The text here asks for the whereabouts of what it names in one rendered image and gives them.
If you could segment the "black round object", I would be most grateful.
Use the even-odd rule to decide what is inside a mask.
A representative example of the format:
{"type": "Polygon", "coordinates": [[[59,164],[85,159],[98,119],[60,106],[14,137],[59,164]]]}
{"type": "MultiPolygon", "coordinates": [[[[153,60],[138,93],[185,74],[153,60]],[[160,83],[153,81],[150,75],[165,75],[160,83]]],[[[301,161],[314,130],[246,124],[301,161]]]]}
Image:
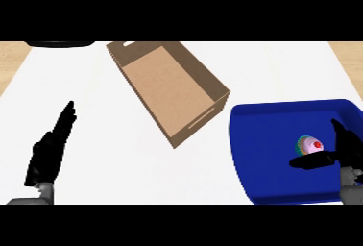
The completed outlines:
{"type": "Polygon", "coordinates": [[[72,48],[89,46],[94,41],[26,41],[30,47],[72,48]]]}

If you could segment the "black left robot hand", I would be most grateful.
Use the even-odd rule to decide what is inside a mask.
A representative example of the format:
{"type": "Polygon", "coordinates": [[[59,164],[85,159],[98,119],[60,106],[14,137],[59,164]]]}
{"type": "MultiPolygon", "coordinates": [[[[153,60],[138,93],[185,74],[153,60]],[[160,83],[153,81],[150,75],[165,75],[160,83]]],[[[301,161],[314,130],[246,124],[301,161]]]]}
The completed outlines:
{"type": "Polygon", "coordinates": [[[45,132],[41,140],[32,146],[32,156],[23,181],[25,186],[54,182],[75,120],[73,102],[69,101],[54,123],[54,128],[45,132]]]}

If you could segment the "brown cardboard box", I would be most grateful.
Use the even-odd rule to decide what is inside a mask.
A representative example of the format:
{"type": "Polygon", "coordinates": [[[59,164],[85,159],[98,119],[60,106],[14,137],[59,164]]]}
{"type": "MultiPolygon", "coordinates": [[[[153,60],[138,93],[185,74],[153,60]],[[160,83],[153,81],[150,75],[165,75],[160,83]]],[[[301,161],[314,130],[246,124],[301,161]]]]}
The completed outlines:
{"type": "Polygon", "coordinates": [[[177,147],[224,108],[230,91],[178,41],[106,49],[163,136],[177,147]]]}

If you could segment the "blue tray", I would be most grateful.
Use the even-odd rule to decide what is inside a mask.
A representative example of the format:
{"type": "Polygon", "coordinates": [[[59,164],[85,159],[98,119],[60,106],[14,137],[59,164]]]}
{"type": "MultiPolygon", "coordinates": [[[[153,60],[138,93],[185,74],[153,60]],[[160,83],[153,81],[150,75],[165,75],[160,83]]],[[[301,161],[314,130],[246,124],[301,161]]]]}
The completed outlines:
{"type": "Polygon", "coordinates": [[[301,136],[334,149],[331,122],[363,139],[363,111],[345,99],[237,105],[230,114],[230,146],[237,177],[252,203],[302,204],[340,200],[340,168],[289,165],[301,136]]]}

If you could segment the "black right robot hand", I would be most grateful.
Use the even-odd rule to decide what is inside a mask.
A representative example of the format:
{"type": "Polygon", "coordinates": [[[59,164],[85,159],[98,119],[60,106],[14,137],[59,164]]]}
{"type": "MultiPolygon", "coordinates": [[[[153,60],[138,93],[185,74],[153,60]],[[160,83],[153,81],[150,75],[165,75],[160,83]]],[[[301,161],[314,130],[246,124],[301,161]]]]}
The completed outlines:
{"type": "Polygon", "coordinates": [[[363,140],[336,119],[331,120],[331,125],[334,130],[334,150],[327,151],[323,147],[320,152],[303,156],[298,155],[289,160],[289,165],[293,168],[311,170],[330,166],[337,162],[340,167],[352,167],[363,170],[363,140]]]}

